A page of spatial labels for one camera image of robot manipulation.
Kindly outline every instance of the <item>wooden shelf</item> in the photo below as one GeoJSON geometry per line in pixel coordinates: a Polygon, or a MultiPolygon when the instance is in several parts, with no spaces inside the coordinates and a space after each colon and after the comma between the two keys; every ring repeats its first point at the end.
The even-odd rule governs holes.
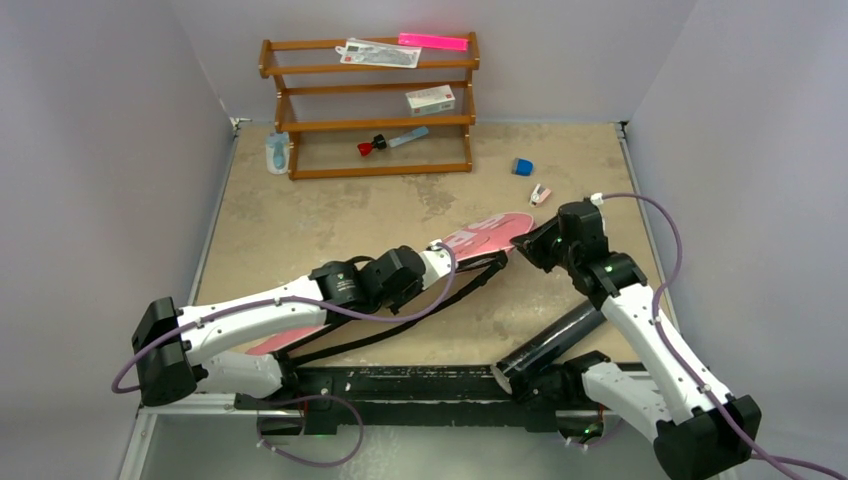
{"type": "MultiPolygon", "coordinates": [[[[332,85],[324,87],[297,87],[286,86],[284,75],[303,75],[321,73],[343,73],[343,72],[368,72],[368,71],[399,71],[416,69],[398,69],[391,67],[378,67],[373,65],[346,65],[342,63],[318,64],[318,65],[277,65],[274,52],[300,51],[300,50],[324,50],[344,46],[345,39],[336,40],[309,40],[295,42],[272,42],[264,40],[259,53],[259,75],[262,78],[273,78],[277,88],[277,108],[274,126],[277,132],[289,132],[291,143],[289,145],[289,178],[292,180],[306,178],[328,178],[328,177],[351,177],[371,175],[401,175],[415,173],[446,173],[446,172],[470,172],[472,166],[470,125],[477,120],[477,112],[474,106],[474,91],[472,88],[473,71],[480,67],[480,51],[477,45],[477,35],[474,32],[465,35],[454,35],[468,39],[467,58],[456,60],[419,60],[416,69],[464,69],[465,79],[444,82],[406,82],[406,83],[379,83],[366,85],[332,85]],[[450,116],[424,116],[424,117],[398,117],[398,118],[376,118],[359,120],[330,120],[320,122],[299,122],[291,103],[292,95],[326,95],[340,93],[369,93],[386,92],[396,90],[421,90],[440,85],[450,85],[452,89],[464,89],[464,103],[461,106],[462,113],[450,116]],[[374,167],[374,168],[351,168],[330,170],[297,170],[297,155],[300,142],[300,132],[316,132],[331,130],[354,130],[368,128],[396,128],[396,127],[420,127],[456,125],[460,127],[462,139],[465,142],[465,163],[442,164],[442,165],[409,165],[398,167],[374,167]]],[[[367,38],[365,40],[380,43],[397,44],[397,37],[367,38]]]]}

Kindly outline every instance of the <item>black roll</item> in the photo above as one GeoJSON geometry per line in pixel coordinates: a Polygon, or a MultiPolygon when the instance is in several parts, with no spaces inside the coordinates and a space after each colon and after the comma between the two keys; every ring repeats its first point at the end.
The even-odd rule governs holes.
{"type": "Polygon", "coordinates": [[[513,397],[523,395],[533,376],[598,328],[604,320],[591,302],[581,303],[492,365],[495,380],[513,397]]]}

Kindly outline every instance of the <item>white backdrop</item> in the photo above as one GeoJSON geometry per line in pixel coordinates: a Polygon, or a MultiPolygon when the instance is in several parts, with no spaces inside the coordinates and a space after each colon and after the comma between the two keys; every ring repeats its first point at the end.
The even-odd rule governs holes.
{"type": "Polygon", "coordinates": [[[188,296],[231,126],[165,0],[4,1],[0,65],[0,477],[112,479],[109,384],[188,296]]]}
{"type": "MultiPolygon", "coordinates": [[[[230,116],[273,118],[273,82],[262,80],[257,71],[265,38],[474,30],[481,50],[474,80],[481,120],[579,122],[619,121],[633,115],[695,4],[695,0],[172,2],[230,116]]],[[[350,103],[349,97],[333,106],[311,97],[313,103],[305,105],[343,118],[380,108],[350,103]]]]}
{"type": "Polygon", "coordinates": [[[772,453],[843,473],[846,45],[843,1],[700,0],[628,129],[642,189],[682,230],[671,291],[687,340],[754,396],[772,453]]]}

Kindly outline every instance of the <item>wooden table surface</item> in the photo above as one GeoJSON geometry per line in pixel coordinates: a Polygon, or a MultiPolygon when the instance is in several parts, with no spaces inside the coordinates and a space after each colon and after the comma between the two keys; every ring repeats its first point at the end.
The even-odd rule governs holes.
{"type": "MultiPolygon", "coordinates": [[[[400,245],[421,250],[433,239],[496,213],[527,212],[541,224],[553,217],[562,203],[594,192],[633,191],[612,125],[477,125],[472,127],[472,173],[297,182],[266,170],[264,140],[271,131],[270,125],[248,124],[241,129],[198,305],[274,288],[330,260],[376,257],[400,245]],[[532,176],[510,172],[515,157],[534,163],[532,176]],[[553,193],[533,208],[528,198],[536,183],[553,193]]],[[[368,141],[375,133],[391,138],[396,132],[304,134],[301,166],[438,163],[462,158],[462,142],[456,132],[431,131],[428,137],[374,152],[366,159],[360,159],[357,143],[368,141]]],[[[659,276],[636,202],[610,201],[603,213],[610,248],[630,254],[656,288],[659,276]]],[[[471,277],[466,275],[461,276],[464,281],[458,281],[467,282],[471,277]]],[[[426,305],[440,289],[441,284],[435,285],[429,295],[420,296],[402,313],[426,305]]],[[[310,365],[491,364],[581,301],[583,297],[564,270],[546,275],[514,254],[507,268],[486,286],[407,332],[310,365]]],[[[389,327],[352,322],[294,355],[389,327]]],[[[595,349],[615,361],[638,361],[608,323],[566,357],[595,349]]]]}

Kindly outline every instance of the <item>white box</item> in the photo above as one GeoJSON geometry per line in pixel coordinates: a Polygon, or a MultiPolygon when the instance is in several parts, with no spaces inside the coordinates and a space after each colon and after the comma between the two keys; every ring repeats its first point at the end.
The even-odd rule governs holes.
{"type": "Polygon", "coordinates": [[[456,97],[449,85],[408,92],[406,100],[409,102],[409,111],[413,117],[446,112],[453,110],[456,105],[456,97]]]}

